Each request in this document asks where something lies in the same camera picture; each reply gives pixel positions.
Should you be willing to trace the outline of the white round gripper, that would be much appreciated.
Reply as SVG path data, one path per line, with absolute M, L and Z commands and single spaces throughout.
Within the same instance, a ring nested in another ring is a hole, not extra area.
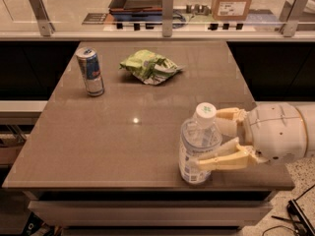
M 191 159 L 190 165 L 201 171 L 237 170 L 257 164 L 285 164 L 307 155 L 307 118 L 299 106 L 289 103 L 260 104 L 247 111 L 237 107 L 219 109 L 216 124 L 220 132 L 237 136 L 244 128 L 245 144 L 236 137 L 222 146 Z

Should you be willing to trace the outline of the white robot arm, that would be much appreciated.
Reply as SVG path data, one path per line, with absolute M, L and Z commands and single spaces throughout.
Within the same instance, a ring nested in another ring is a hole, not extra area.
M 200 171 L 286 164 L 315 156 L 315 105 L 264 103 L 254 109 L 217 112 L 220 131 L 231 140 L 189 164 Z

